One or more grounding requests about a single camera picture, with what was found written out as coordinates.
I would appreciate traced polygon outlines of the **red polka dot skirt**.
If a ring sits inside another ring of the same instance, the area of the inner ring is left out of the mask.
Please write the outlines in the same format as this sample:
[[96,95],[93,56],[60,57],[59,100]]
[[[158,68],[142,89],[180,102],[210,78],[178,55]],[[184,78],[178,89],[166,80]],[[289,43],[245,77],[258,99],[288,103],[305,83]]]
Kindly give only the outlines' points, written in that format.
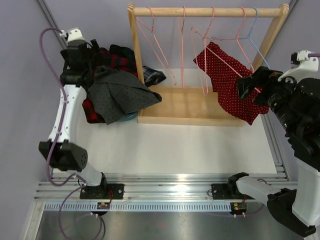
[[[261,88],[252,91],[246,99],[238,96],[237,78],[248,77],[252,72],[241,62],[224,52],[220,46],[210,42],[206,47],[207,75],[211,80],[212,91],[217,93],[217,101],[228,114],[252,125],[258,115],[269,112],[269,107],[254,103]],[[197,55],[201,70],[205,70],[204,52]]]

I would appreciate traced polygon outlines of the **green plaid skirt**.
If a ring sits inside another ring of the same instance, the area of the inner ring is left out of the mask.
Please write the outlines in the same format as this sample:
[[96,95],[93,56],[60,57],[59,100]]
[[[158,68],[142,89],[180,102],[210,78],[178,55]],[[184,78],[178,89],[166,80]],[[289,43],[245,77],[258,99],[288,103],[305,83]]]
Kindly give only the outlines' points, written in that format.
[[132,49],[125,46],[111,44],[109,52],[120,57],[120,60],[117,60],[117,64],[122,70],[132,73],[138,77],[135,53]]

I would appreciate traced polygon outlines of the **red plaid skirt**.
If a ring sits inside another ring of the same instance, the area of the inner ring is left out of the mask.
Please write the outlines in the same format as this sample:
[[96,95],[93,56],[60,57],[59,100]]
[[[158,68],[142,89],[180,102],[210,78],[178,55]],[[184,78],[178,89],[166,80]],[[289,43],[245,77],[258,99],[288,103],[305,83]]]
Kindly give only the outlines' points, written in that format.
[[[108,67],[123,71],[123,69],[119,67],[117,62],[117,60],[121,59],[120,57],[117,57],[115,54],[111,54],[109,49],[106,49],[104,47],[100,47],[99,50],[102,53],[105,64]],[[82,107],[86,116],[86,120],[89,124],[105,123],[103,117],[95,111],[94,105],[88,97],[83,101]]]

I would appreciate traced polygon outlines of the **pink wire hanger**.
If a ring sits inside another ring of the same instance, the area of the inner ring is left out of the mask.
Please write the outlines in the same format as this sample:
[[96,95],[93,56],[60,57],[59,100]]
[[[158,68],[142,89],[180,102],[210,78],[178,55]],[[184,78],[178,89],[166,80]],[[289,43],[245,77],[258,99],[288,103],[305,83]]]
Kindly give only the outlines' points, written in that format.
[[240,40],[245,40],[245,39],[247,39],[247,37],[248,37],[248,36],[246,36],[246,37],[240,37],[240,33],[242,32],[242,29],[243,29],[243,27],[244,27],[244,25],[245,25],[245,22],[246,22],[247,12],[246,12],[246,9],[245,9],[244,7],[241,6],[241,7],[239,7],[239,8],[242,10],[243,20],[242,20],[242,22],[241,22],[241,24],[240,24],[240,26],[239,26],[239,28],[238,28],[238,30],[237,30],[237,33],[236,33],[235,37],[233,37],[233,38],[210,37],[209,39],[210,39],[211,41],[214,41],[214,40],[218,40],[218,41],[236,41],[238,47],[240,48],[242,54],[243,54],[244,57],[245,57],[247,63],[249,64],[249,67],[250,67],[251,72],[253,73],[255,69],[254,69],[254,67],[253,67],[253,65],[252,65],[252,62],[250,61],[248,55],[246,54],[244,48],[242,47],[242,45],[241,45],[241,43],[240,43]]

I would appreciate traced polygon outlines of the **grey dotted skirt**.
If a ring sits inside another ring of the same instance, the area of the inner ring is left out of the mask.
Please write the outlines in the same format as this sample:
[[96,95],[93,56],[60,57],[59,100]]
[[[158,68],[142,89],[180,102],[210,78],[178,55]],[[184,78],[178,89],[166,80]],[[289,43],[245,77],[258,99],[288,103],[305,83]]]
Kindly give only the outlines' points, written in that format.
[[135,75],[105,65],[95,70],[87,98],[107,125],[162,101],[159,93],[150,90]]

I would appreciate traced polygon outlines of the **pink hanger of grey skirt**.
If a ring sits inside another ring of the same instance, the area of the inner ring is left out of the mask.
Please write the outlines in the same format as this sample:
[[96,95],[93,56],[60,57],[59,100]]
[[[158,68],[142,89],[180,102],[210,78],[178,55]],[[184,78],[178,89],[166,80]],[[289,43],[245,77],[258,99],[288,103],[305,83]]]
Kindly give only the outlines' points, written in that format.
[[[191,31],[191,42],[192,42],[192,49],[193,49],[193,53],[194,53],[194,60],[195,60],[195,64],[197,66],[197,71],[198,71],[198,75],[199,75],[199,79],[200,79],[200,84],[201,84],[201,89],[202,89],[202,93],[204,96],[207,96],[209,93],[209,77],[207,74],[207,40],[208,38],[208,33],[209,30],[211,28],[211,25],[213,23],[214,17],[215,17],[215,8],[212,6],[212,16],[211,16],[211,20],[209,22],[209,25],[205,31],[204,34],[201,34],[199,31],[197,31],[193,26],[191,27],[190,31]],[[202,75],[200,73],[200,65],[198,63],[198,58],[197,58],[197,54],[196,54],[196,48],[195,48],[195,40],[194,40],[194,35],[193,34],[198,34],[200,37],[202,37],[202,44],[203,44],[203,60],[204,60],[204,79],[205,79],[205,86],[203,84],[203,78]]]

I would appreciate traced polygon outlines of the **pink hanger of green skirt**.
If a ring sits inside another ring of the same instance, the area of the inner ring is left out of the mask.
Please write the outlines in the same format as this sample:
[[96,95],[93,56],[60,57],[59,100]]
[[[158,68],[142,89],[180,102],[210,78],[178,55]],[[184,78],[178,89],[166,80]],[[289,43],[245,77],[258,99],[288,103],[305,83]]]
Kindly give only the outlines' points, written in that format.
[[[148,42],[149,46],[151,47],[152,51],[154,52],[156,58],[158,59],[160,65],[162,66],[162,68],[166,71],[166,73],[168,74],[171,82],[173,83],[174,86],[177,85],[177,79],[171,69],[171,66],[169,64],[169,61],[163,51],[163,48],[161,47],[157,36],[155,35],[155,15],[154,12],[152,10],[152,8],[150,6],[146,7],[149,12],[151,13],[151,17],[152,17],[152,24],[151,26],[148,26],[145,22],[143,22],[138,16],[136,17],[136,23],[137,26],[139,28],[139,30],[141,31],[142,35],[144,36],[144,38],[146,39],[146,41]],[[146,32],[144,31],[144,28],[151,34],[151,36],[153,37],[153,40],[151,40],[150,38],[148,38]]]

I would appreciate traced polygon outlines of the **pink hanger pair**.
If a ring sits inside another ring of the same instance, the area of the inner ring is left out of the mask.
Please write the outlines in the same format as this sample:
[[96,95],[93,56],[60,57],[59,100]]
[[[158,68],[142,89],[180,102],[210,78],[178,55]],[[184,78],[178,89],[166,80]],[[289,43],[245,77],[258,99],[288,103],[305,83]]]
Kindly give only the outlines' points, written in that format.
[[179,23],[179,30],[180,30],[180,73],[181,73],[181,86],[182,88],[185,88],[185,64],[184,64],[184,25],[185,25],[185,19],[186,19],[186,7],[183,6],[183,17],[179,17],[178,23]]

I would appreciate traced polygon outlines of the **navy white plaid skirt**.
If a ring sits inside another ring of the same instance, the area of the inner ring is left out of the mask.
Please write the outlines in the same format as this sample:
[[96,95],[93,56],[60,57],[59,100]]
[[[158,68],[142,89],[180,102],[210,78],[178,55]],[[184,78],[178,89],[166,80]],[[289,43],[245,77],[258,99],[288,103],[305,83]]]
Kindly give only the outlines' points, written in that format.
[[148,66],[143,66],[142,70],[144,85],[147,87],[158,85],[167,78],[162,71],[150,68]]

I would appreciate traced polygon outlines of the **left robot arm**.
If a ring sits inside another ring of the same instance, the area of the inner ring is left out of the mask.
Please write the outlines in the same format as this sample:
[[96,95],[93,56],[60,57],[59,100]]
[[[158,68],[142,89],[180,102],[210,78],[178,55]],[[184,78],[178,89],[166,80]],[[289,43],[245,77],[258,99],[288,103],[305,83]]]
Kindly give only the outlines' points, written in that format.
[[68,180],[76,177],[84,183],[81,199],[102,199],[109,191],[106,177],[88,162],[87,150],[77,144],[77,127],[83,101],[94,82],[93,71],[102,65],[103,56],[95,39],[70,40],[60,53],[64,66],[58,80],[59,107],[52,132],[38,149],[46,159],[46,175],[52,185],[65,185],[52,179],[51,171],[58,169],[69,173]]

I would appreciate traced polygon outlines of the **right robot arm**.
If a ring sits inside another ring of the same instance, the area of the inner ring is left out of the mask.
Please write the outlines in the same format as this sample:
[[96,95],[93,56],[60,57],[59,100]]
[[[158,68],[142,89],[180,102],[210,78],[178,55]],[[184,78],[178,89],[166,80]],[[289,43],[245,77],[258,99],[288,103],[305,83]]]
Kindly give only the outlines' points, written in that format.
[[238,78],[236,85],[240,99],[260,88],[254,103],[269,107],[284,128],[297,158],[298,184],[296,189],[277,189],[241,172],[228,178],[228,195],[259,201],[278,223],[302,238],[315,234],[320,224],[320,81],[283,76],[261,66]]

